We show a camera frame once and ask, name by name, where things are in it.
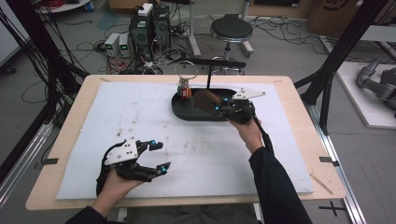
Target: cardboard box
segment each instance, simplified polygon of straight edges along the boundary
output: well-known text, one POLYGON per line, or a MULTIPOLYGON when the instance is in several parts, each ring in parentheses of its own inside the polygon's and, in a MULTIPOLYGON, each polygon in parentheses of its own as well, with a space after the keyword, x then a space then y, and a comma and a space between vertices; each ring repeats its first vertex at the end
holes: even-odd
POLYGON ((312 34, 340 37, 358 9, 356 1, 315 0, 306 29, 312 34))
POLYGON ((145 3, 153 3, 152 0, 108 0, 108 6, 110 8, 127 8, 132 9, 134 7, 141 7, 145 3))

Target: white board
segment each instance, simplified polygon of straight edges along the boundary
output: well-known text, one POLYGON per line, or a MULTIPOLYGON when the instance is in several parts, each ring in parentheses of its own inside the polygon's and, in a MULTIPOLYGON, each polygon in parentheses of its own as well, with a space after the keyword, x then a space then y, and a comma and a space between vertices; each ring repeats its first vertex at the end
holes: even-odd
MULTIPOLYGON (((359 71, 366 65, 367 63, 343 63, 337 72, 341 83, 366 127, 396 129, 394 117, 396 110, 387 107, 384 101, 378 99, 372 91, 356 84, 359 71)), ((395 65, 379 64, 371 80, 379 82, 382 72, 393 67, 395 65)))
MULTIPOLYGON (((193 88, 204 88, 192 85, 193 88)), ((238 91, 265 91, 253 98, 263 128, 270 134, 275 154, 296 190, 312 193, 289 123, 272 84, 212 85, 238 91)), ((57 199, 93 199, 100 162, 106 150, 124 139, 163 142, 163 149, 146 151, 142 166, 172 162, 167 175, 132 190, 128 198, 254 195, 250 153, 227 121, 185 121, 172 112, 175 83, 104 82, 96 95, 71 152, 57 199)))

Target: human arm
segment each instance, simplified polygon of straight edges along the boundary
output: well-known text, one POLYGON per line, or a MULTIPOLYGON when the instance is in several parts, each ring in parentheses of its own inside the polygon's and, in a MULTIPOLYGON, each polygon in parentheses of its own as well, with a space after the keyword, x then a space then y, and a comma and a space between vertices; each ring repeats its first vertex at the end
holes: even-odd
POLYGON ((106 183, 92 206, 85 207, 75 216, 70 218, 66 224, 85 223, 102 224, 106 222, 108 212, 121 201, 131 189, 141 185, 143 181, 125 180, 117 175, 112 169, 107 177, 106 183))
POLYGON ((262 134, 256 123, 253 120, 246 124, 230 123, 252 154, 249 162, 265 223, 312 223, 286 170, 262 143, 262 134))

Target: black stool seat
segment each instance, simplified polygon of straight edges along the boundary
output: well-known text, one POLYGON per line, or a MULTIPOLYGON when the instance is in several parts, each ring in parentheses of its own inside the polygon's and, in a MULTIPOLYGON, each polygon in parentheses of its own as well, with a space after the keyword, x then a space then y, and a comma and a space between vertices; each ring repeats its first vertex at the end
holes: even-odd
POLYGON ((248 22, 237 17, 225 16, 212 22, 210 33, 219 40, 242 43, 251 37, 253 28, 248 22))

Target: wooden tabletop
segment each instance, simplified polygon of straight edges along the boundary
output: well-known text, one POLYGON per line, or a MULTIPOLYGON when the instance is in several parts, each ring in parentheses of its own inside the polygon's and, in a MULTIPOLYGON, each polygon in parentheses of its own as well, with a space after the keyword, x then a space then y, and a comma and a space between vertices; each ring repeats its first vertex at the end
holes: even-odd
MULTIPOLYGON (((194 83, 206 83, 207 76, 198 76, 194 83)), ((56 194, 64 177, 64 170, 70 152, 76 143, 79 131, 95 99, 102 82, 178 82, 176 75, 136 76, 136 75, 90 75, 78 93, 76 101, 67 116, 49 158, 59 158, 57 164, 45 165, 26 202, 29 210, 50 210, 83 208, 93 200, 56 200, 56 194)), ((289 77, 268 76, 213 76, 212 83, 274 83, 277 94, 289 120, 294 138, 301 150, 306 170, 311 176, 315 192, 301 195, 302 200, 341 199, 346 191, 331 162, 320 162, 319 157, 328 157, 317 131, 309 118, 300 96, 289 77)), ((118 207, 160 206, 182 204, 214 203, 256 203, 258 196, 219 196, 124 199, 118 207)))

